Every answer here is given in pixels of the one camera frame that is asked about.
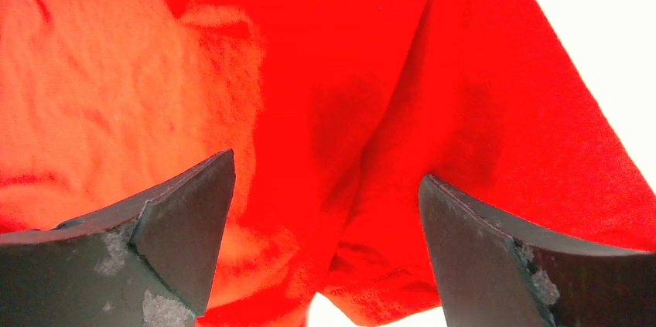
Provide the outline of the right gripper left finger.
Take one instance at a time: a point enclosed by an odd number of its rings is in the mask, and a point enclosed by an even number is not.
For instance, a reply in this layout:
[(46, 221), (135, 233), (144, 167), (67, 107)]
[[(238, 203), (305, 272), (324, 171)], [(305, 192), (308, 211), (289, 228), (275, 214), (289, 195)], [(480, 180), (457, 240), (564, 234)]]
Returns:
[(193, 326), (235, 184), (226, 150), (51, 230), (1, 236), (3, 326)]

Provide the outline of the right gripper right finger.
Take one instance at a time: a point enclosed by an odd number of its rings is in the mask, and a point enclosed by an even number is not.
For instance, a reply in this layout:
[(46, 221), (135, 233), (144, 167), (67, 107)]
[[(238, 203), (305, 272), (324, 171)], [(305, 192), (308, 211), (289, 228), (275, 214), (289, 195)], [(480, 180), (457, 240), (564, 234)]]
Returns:
[(537, 226), (427, 175), (425, 240), (449, 326), (653, 326), (655, 255)]

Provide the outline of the red t-shirt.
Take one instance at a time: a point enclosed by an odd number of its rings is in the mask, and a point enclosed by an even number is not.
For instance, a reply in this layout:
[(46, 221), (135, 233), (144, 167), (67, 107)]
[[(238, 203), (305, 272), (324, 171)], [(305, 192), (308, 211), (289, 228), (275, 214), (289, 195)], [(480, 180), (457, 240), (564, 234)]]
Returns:
[(421, 178), (655, 248), (655, 197), (535, 0), (1, 0), (1, 229), (47, 229), (226, 148), (201, 326), (382, 325), (439, 304)]

